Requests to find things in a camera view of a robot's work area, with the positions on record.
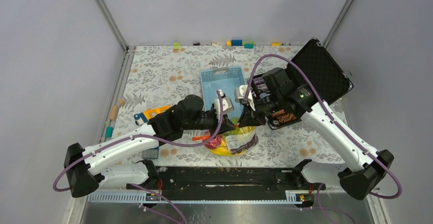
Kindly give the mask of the red apple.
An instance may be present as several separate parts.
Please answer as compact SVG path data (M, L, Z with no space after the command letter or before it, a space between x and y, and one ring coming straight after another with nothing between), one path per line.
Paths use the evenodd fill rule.
M215 149L219 148L221 146L221 144L222 144L222 137L216 136L212 140L207 142L204 146L209 150L215 150Z

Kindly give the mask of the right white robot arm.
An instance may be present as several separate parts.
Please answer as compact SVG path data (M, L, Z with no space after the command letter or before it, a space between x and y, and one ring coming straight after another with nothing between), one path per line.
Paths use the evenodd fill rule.
M235 99L244 106L239 127L259 126L278 110L293 114L318 132L342 157L343 164L304 159L293 170L293 183L306 189L312 183L339 186L357 200L366 196L386 176L394 156L363 141L321 100L309 84L295 86L285 71L275 68L264 75L269 95L255 99L247 85L235 89Z

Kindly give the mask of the light blue plastic basket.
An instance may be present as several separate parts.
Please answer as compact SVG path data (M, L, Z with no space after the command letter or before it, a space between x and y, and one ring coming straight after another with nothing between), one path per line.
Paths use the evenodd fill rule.
M200 73L204 109L210 110L214 100L217 98L216 91L222 90L233 103L234 110L227 114L228 118L234 123L243 111L243 106L235 101L234 91L244 85L245 78L240 66L220 67L204 70Z

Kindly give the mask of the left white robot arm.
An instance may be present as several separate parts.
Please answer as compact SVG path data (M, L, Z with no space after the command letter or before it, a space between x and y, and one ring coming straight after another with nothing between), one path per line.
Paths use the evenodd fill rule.
M233 111L229 97L217 92L211 109L203 110L204 102L196 95L188 95L176 105L144 122L137 129L93 146L79 143L67 148L64 171L72 197L87 196L101 186L141 184L147 189L158 184L158 174L152 164L138 162L115 165L124 157L164 144L180 146L177 142L186 130L208 130L213 139L217 135L233 131L235 125L227 114Z

